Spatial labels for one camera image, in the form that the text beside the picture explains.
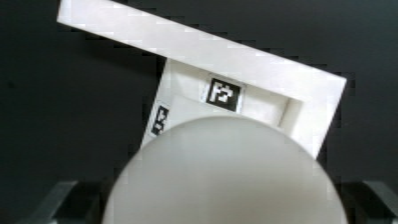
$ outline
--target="black background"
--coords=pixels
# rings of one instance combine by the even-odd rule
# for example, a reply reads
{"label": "black background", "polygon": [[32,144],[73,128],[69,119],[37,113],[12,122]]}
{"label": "black background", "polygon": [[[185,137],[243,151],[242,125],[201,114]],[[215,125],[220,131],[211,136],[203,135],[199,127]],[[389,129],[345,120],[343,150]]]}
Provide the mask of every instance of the black background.
{"label": "black background", "polygon": [[[126,2],[348,78],[320,162],[398,190],[398,1]],[[59,180],[114,179],[139,148],[162,60],[55,23],[57,0],[0,3],[0,223]]]}

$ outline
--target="gray surface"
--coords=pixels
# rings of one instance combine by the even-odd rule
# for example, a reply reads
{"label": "gray surface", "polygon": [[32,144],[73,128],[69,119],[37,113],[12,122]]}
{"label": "gray surface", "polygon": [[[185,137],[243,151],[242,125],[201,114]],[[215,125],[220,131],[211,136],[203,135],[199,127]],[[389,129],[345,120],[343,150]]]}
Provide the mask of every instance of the gray surface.
{"label": "gray surface", "polygon": [[394,214],[394,219],[398,219],[398,194],[391,191],[389,186],[380,181],[364,181],[371,191],[375,192],[391,213]]}
{"label": "gray surface", "polygon": [[50,224],[57,222],[53,220],[55,212],[68,198],[68,194],[76,185],[76,181],[59,182],[53,186],[46,197],[43,198],[41,204],[34,210],[30,217],[23,221],[18,221],[18,224]]}
{"label": "gray surface", "polygon": [[[162,16],[355,78],[320,161],[336,180],[398,190],[398,2],[137,0]],[[140,143],[156,58],[60,32],[57,1],[0,3],[0,223],[59,180],[112,179]]]}

